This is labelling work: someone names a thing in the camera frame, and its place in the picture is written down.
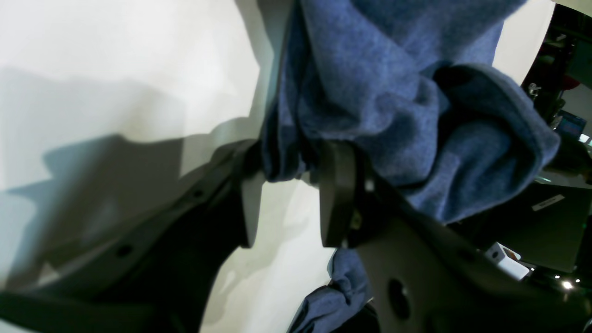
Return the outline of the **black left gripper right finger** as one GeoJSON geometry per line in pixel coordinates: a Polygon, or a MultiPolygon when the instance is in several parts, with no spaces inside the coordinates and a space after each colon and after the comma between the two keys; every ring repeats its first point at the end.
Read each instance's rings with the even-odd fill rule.
{"type": "Polygon", "coordinates": [[[356,249],[383,333],[566,333],[591,317],[586,298],[514,280],[417,213],[351,144],[322,143],[319,190],[323,245],[356,249]]]}

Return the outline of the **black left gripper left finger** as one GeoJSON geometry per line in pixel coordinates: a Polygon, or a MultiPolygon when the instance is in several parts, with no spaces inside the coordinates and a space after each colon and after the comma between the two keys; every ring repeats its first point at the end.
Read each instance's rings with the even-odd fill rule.
{"type": "Polygon", "coordinates": [[[254,245],[260,141],[219,147],[172,206],[44,286],[1,293],[1,318],[39,333],[196,333],[216,276],[254,245]]]}

